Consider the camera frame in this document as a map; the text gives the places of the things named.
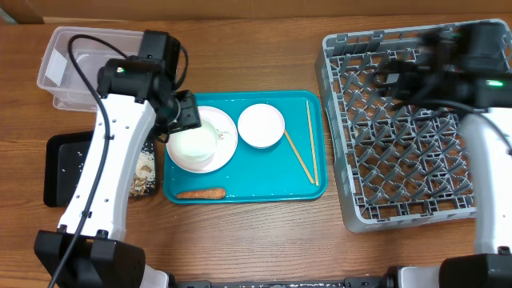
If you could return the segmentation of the wooden chopstick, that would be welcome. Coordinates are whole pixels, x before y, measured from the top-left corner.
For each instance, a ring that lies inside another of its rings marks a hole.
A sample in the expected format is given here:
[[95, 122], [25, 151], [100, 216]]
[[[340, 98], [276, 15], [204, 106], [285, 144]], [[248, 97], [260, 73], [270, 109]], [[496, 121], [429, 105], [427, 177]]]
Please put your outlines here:
[[310, 146], [311, 146], [311, 153], [312, 153], [312, 161], [313, 161], [313, 166], [314, 166], [314, 183], [316, 186], [319, 186], [316, 149], [315, 149], [315, 144], [314, 144], [314, 134], [313, 134], [312, 121], [311, 121], [311, 113], [310, 113], [310, 103], [307, 100], [306, 100], [306, 112], [307, 112], [308, 128], [309, 128], [309, 134], [310, 134]]
[[300, 163], [300, 165], [301, 165], [301, 167], [302, 167], [303, 171], [305, 172], [305, 174], [306, 174], [306, 176], [307, 176], [308, 180], [310, 181], [310, 183], [311, 183], [311, 184], [314, 184], [314, 180], [313, 180], [313, 178], [312, 178], [312, 176], [311, 176], [311, 174], [310, 174], [309, 170], [307, 169], [306, 164], [305, 164], [305, 163], [304, 163], [304, 161], [302, 160], [302, 157], [301, 157], [300, 153], [298, 152], [298, 150], [297, 150], [297, 148], [296, 148], [296, 146], [295, 146], [295, 144], [294, 144], [294, 142], [293, 142], [292, 138], [290, 137], [290, 135], [288, 134], [288, 132], [287, 132], [287, 130], [286, 130], [286, 129], [284, 130], [284, 135], [285, 135], [285, 137], [286, 137], [286, 139], [287, 139], [288, 143], [290, 144], [290, 147], [291, 147], [292, 151], [294, 152], [294, 154], [295, 154], [295, 156], [296, 156], [297, 160], [299, 161], [299, 163]]

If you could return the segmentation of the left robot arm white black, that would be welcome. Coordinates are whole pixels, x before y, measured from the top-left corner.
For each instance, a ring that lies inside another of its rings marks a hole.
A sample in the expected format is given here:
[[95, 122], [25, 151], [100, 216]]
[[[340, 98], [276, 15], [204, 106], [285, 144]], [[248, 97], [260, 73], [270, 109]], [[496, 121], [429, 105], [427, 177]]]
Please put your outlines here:
[[144, 142], [201, 125], [195, 96], [182, 89], [178, 60], [186, 55], [176, 38], [147, 30], [136, 55], [119, 53], [99, 70], [89, 88], [96, 123], [74, 195], [57, 229], [39, 231], [34, 242], [51, 286], [175, 286], [172, 274], [125, 242], [126, 208]]

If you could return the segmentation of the small white plate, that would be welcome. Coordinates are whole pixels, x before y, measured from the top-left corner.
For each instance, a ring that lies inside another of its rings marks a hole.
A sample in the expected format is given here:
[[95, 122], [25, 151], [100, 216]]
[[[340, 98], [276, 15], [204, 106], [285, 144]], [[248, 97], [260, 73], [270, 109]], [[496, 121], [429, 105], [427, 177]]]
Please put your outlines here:
[[276, 144], [284, 135], [285, 119], [269, 104], [248, 106], [238, 118], [238, 133], [250, 146], [265, 149]]

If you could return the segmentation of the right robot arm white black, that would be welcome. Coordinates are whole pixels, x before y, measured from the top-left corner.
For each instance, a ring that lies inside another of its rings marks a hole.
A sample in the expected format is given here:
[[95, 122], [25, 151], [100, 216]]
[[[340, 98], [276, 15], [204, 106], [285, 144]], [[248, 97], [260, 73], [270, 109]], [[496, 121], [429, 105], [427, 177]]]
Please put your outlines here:
[[507, 28], [462, 24], [421, 34], [423, 57], [391, 60], [372, 83], [395, 110], [447, 108], [460, 116], [476, 199], [474, 253], [440, 266], [392, 268], [386, 287], [509, 287], [511, 285], [511, 72]]

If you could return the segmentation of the white bowl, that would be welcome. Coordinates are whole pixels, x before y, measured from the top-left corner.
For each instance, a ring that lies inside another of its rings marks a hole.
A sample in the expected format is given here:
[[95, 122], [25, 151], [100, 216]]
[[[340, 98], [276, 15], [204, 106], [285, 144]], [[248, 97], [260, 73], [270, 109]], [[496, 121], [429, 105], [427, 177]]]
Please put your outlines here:
[[199, 163], [210, 158], [218, 148], [218, 132], [205, 119], [199, 128], [184, 130], [170, 136], [170, 156], [183, 162]]

